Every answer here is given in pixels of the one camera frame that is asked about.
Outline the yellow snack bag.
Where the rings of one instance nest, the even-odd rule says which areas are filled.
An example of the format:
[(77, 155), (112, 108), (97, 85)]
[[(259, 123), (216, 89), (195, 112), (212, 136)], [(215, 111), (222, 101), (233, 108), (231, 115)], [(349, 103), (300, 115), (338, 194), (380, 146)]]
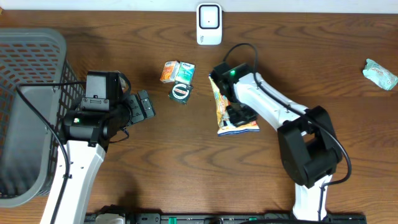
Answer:
[(260, 127), (257, 125), (256, 121), (251, 121), (248, 124), (244, 124), (241, 126), (234, 126), (231, 121), (229, 114), (226, 110), (226, 107), (230, 105), (229, 100), (227, 97), (220, 93), (220, 89), (216, 86), (213, 79), (208, 76), (210, 81), (213, 94), (215, 97), (216, 103), (216, 117), (218, 123), (218, 136), (225, 136), (225, 135), (235, 135), (235, 134), (243, 134), (243, 133), (251, 133), (251, 132), (259, 132)]

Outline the round tape roll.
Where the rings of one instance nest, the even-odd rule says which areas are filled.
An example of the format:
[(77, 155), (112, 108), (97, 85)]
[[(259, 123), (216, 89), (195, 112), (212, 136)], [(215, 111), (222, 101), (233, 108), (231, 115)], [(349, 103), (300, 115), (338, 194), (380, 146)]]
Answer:
[(175, 82), (172, 90), (169, 93), (169, 98), (180, 104), (186, 105), (190, 98), (193, 87), (181, 82)]

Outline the orange small carton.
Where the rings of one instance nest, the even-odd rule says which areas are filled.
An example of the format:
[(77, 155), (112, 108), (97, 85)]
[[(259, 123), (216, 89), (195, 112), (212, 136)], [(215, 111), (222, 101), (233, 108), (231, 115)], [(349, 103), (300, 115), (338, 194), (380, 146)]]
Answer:
[(175, 77), (177, 76), (177, 73), (179, 71), (179, 68), (180, 68), (180, 62), (177, 60), (166, 62), (162, 74), (160, 76), (160, 81), (162, 83), (174, 82)]

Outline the teal small carton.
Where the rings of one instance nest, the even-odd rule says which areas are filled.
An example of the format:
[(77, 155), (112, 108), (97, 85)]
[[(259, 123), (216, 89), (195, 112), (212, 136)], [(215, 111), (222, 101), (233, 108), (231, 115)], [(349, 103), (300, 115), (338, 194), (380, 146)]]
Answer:
[(181, 62), (178, 73), (175, 77), (176, 82), (190, 85), (195, 73), (195, 65), (187, 62)]

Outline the mint green pack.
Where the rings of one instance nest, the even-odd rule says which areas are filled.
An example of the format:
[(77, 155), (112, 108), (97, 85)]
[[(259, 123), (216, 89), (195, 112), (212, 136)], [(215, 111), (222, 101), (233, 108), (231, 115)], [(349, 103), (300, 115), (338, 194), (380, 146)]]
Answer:
[(386, 91), (392, 90), (397, 85), (397, 76), (370, 58), (366, 59), (363, 75)]

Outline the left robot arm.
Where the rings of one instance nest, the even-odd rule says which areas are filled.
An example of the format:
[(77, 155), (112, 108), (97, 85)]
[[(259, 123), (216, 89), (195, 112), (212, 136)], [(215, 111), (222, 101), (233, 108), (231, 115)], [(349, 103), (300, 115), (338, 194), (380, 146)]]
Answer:
[(145, 90), (121, 72), (89, 71), (85, 95), (61, 121), (57, 168), (41, 223), (83, 223), (112, 137), (155, 115)]

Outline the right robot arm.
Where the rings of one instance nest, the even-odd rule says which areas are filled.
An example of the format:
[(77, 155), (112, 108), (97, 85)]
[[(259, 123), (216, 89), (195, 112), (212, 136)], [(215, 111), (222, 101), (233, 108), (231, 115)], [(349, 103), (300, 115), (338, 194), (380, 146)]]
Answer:
[(294, 217), (324, 220), (326, 185), (343, 158), (326, 110), (288, 99), (246, 63), (231, 68), (222, 62), (210, 78), (231, 103), (226, 108), (231, 124), (241, 126), (261, 116), (276, 130), (282, 165), (295, 182)]

